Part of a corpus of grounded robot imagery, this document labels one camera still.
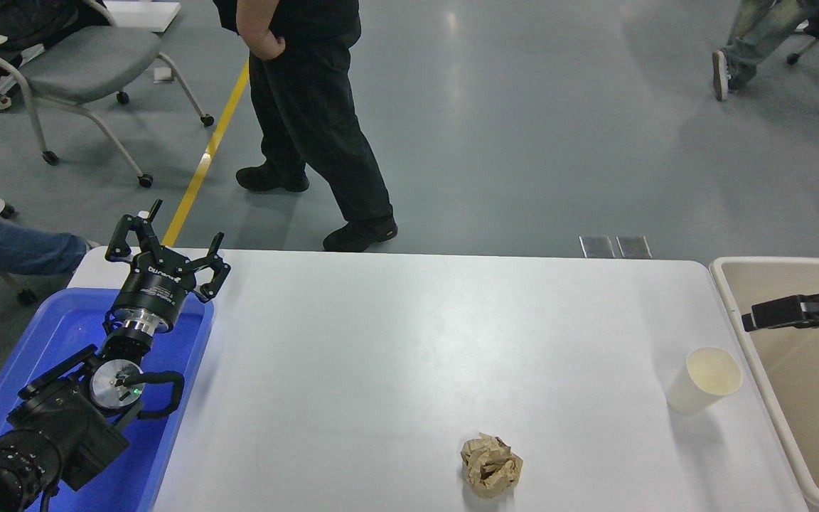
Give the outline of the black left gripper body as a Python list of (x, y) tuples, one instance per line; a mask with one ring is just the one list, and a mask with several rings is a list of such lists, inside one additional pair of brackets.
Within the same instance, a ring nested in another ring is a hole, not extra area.
[(191, 259), (172, 250), (160, 254), (139, 252), (130, 260), (131, 271), (118, 292), (109, 314), (127, 319), (134, 311), (159, 318), (157, 327), (172, 329), (178, 323), (186, 295), (194, 289)]

